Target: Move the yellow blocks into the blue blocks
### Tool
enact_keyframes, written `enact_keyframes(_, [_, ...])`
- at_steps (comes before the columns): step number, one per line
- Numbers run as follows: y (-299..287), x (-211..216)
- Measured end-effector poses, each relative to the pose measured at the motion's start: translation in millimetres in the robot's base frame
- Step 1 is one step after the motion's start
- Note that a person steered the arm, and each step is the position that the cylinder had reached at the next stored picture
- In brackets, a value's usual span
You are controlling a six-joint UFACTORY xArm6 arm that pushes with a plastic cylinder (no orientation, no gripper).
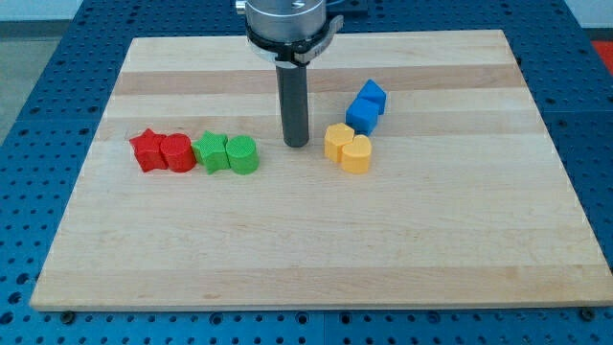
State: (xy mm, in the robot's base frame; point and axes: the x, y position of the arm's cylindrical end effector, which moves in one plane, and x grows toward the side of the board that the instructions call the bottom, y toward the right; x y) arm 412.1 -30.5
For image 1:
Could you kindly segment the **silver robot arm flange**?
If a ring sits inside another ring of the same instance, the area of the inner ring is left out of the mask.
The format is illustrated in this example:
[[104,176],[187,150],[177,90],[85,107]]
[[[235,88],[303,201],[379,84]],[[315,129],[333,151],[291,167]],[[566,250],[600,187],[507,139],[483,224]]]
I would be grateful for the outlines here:
[[325,0],[236,0],[252,51],[280,68],[305,67],[322,55],[343,28]]

